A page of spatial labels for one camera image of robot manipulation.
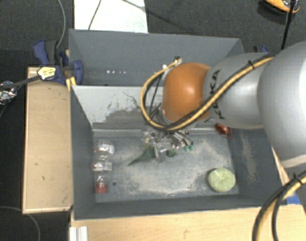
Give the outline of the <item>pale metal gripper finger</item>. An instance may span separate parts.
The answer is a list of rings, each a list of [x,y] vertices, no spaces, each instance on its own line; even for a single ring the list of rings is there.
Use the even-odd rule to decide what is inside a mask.
[[[167,149],[162,144],[155,144],[154,153],[158,163],[165,161]]]
[[[144,131],[143,132],[143,144],[144,145],[153,145],[155,143],[155,132],[154,131]]]

